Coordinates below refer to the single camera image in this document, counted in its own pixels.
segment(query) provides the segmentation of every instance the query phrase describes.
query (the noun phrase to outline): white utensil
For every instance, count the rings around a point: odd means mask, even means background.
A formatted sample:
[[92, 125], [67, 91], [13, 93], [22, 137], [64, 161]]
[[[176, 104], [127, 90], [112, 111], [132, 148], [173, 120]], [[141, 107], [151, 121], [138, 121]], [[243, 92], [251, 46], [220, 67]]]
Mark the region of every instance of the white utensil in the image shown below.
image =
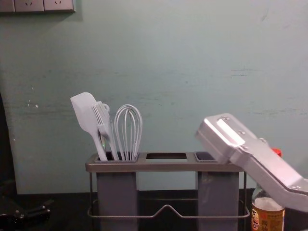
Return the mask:
[[80, 127], [92, 136], [100, 160], [106, 161], [107, 157], [100, 141], [96, 116], [91, 108], [96, 104], [95, 98], [90, 93], [84, 92], [72, 97], [71, 102]]
[[108, 105], [102, 102], [97, 102], [95, 106], [92, 106], [92, 109], [96, 115], [98, 129], [100, 131], [100, 134], [109, 142], [113, 160], [118, 161], [119, 158], [117, 155], [114, 138], [112, 135], [112, 129], [110, 126], [110, 116], [109, 116], [110, 108]]
[[142, 116], [139, 110], [130, 104], [123, 105], [115, 115], [114, 124], [122, 159], [135, 160], [142, 135]]

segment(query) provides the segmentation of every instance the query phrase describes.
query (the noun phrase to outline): white spatula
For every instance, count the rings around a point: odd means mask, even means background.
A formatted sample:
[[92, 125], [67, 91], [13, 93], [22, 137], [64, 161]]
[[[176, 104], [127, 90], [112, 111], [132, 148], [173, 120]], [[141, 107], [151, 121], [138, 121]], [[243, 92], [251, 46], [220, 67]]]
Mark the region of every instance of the white spatula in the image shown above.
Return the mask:
[[71, 102], [80, 127], [92, 136], [100, 160], [107, 161], [106, 152], [99, 138], [96, 116], [92, 110], [92, 106], [96, 104], [95, 98], [90, 93], [84, 92], [72, 97]]

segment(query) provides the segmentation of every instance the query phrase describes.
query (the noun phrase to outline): teal wall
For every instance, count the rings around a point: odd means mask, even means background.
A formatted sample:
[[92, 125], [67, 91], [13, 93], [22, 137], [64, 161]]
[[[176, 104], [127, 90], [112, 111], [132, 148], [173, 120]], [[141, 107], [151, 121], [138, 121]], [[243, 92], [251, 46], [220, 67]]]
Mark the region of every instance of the teal wall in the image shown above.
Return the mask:
[[[86, 192], [95, 151], [70, 97], [144, 118], [142, 151], [194, 151], [229, 112], [308, 177], [308, 6], [301, 0], [77, 0], [77, 13], [0, 17], [0, 90], [19, 193]], [[141, 189], [194, 188], [193, 173]]]

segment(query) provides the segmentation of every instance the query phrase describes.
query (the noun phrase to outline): bottle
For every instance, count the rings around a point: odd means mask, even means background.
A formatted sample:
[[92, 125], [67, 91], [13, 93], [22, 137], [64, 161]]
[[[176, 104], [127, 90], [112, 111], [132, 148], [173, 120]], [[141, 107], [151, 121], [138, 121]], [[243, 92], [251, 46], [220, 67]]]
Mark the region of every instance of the bottle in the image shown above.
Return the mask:
[[[281, 150], [273, 151], [282, 156]], [[252, 195], [251, 231], [283, 231], [283, 225], [284, 207], [257, 184]]]

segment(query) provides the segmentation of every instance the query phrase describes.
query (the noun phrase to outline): bottle label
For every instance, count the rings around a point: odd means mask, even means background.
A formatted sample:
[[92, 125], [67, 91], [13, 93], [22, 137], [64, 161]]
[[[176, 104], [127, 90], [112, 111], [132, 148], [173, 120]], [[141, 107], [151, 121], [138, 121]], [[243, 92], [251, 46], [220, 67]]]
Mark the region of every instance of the bottle label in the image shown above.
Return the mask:
[[252, 231], [283, 231], [284, 209], [280, 211], [266, 211], [252, 205]]

